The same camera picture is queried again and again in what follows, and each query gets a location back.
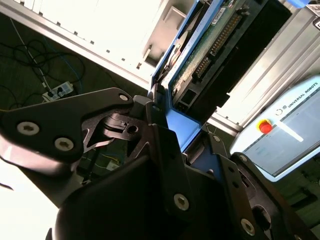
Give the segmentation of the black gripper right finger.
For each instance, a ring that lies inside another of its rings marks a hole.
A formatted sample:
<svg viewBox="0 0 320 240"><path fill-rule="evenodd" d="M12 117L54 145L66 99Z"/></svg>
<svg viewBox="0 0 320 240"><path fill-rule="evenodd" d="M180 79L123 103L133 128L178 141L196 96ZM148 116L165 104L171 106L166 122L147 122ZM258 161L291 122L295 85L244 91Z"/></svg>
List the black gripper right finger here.
<svg viewBox="0 0 320 240"><path fill-rule="evenodd" d="M224 143L206 135L207 169L222 186L232 221L232 240L315 240L316 235L299 218L276 188L242 153L227 155Z"/></svg>

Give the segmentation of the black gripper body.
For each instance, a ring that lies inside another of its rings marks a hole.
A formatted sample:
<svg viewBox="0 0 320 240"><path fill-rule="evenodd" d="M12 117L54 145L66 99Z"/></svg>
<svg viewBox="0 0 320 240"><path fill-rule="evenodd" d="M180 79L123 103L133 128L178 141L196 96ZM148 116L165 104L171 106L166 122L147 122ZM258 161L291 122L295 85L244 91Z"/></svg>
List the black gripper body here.
<svg viewBox="0 0 320 240"><path fill-rule="evenodd" d="M60 207L54 240L239 240L222 187L212 175L187 167L195 203L191 221L164 207L158 171L140 157L74 191Z"/></svg>

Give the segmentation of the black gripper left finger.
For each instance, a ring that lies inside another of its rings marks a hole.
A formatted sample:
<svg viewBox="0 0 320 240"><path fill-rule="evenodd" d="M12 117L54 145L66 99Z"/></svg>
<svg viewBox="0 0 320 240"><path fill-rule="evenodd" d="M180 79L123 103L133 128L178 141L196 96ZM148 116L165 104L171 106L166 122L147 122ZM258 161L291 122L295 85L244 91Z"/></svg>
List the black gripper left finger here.
<svg viewBox="0 0 320 240"><path fill-rule="evenodd" d="M151 160L157 169L164 208L189 222L195 214L190 208L194 198L164 106L161 91L131 97L121 89L108 88L1 111L0 156L19 167L64 177L74 172L89 150L115 139L126 140L131 143L131 152L121 167L141 157Z"/></svg>

